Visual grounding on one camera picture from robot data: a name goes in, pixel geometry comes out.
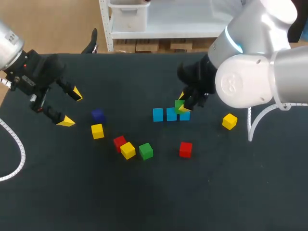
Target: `dark blue cube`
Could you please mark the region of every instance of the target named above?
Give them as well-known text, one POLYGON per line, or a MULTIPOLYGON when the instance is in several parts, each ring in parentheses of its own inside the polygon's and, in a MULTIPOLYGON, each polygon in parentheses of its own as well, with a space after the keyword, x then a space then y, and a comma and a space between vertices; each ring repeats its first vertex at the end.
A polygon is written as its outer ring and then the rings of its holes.
POLYGON ((102 109, 92 111, 92 116, 96 124, 106 124, 106 117, 102 109))

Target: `cyan cube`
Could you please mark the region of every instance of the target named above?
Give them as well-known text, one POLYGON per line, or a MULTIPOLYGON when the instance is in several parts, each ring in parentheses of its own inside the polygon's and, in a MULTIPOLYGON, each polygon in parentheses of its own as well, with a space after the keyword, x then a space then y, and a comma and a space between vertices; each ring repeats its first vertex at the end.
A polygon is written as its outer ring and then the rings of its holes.
POLYGON ((92 116, 96 124, 106 124, 106 117, 102 109, 92 111, 92 116))
POLYGON ((177 113, 174 107, 167 108, 167 121, 177 121, 177 113))
POLYGON ((191 112, 184 112, 180 114, 180 121, 189 121, 191 118, 191 112))
POLYGON ((153 108, 153 122, 163 122, 164 111, 162 108, 153 108))

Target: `white container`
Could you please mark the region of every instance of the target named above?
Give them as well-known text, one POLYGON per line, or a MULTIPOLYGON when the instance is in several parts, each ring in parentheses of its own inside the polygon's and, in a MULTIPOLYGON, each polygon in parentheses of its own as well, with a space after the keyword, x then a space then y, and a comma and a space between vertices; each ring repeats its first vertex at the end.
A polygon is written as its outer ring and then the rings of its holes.
POLYGON ((145 31, 150 2, 143 0, 110 0, 114 26, 120 31, 145 31))

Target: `white shelf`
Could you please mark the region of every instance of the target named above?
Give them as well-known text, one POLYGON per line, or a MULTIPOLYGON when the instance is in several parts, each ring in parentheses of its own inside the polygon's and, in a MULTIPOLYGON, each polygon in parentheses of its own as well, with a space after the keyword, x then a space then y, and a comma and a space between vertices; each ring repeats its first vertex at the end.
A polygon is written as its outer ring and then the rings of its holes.
POLYGON ((211 2, 212 0, 203 0, 192 4, 189 0, 186 3, 153 0, 149 7, 146 31, 123 32, 116 25, 111 25, 111 36, 113 39, 217 37, 232 17, 215 13, 211 2))

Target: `black table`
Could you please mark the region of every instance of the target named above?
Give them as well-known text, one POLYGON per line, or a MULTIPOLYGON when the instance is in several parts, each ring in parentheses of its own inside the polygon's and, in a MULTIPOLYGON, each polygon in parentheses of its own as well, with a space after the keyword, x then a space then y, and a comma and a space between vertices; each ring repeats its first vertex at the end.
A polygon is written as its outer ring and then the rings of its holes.
MULTIPOLYGON (((55 126, 9 92, 0 117, 26 149, 26 164, 0 182, 3 231, 303 231, 308 229, 306 108, 275 110, 247 141, 246 110, 217 96, 196 108, 189 122, 153 123, 152 109, 172 107, 183 85, 176 69, 202 54, 61 55, 84 99, 74 102, 56 86, 49 102, 72 118, 55 126), (93 140, 91 111, 107 117, 105 138, 93 140), (228 131, 227 113, 238 117, 228 131), (124 135, 137 150, 125 160, 113 138, 124 135), (192 158, 179 158, 181 141, 192 158), (154 157, 143 161, 138 146, 154 157)), ((265 106, 253 108, 256 116, 265 106)), ((0 128, 0 176, 20 154, 0 128)))

